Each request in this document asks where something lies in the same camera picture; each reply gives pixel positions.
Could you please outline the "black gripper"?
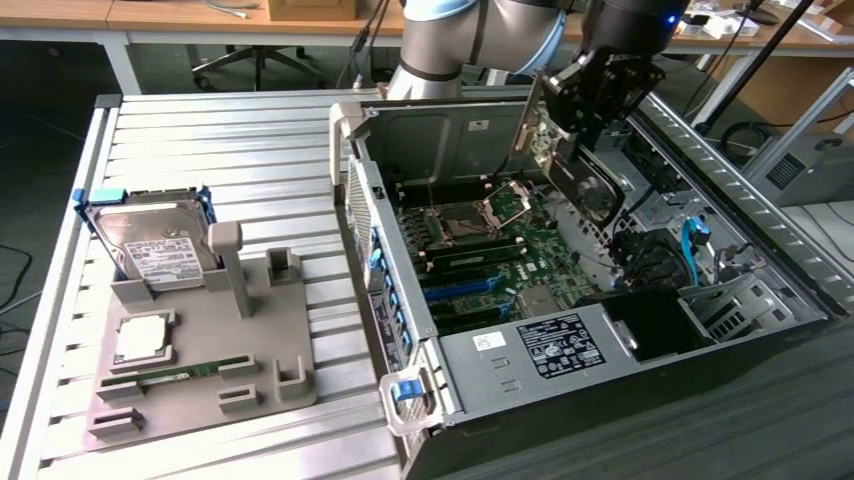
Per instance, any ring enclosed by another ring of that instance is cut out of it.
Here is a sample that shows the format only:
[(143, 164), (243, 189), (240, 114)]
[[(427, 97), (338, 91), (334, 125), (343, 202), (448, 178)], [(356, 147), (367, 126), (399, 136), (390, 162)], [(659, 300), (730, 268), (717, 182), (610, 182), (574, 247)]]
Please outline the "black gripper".
[(666, 49), (687, 9), (675, 0), (588, 3), (582, 42), (563, 69), (542, 76), (548, 118), (578, 144), (592, 147), (665, 78), (654, 56)]

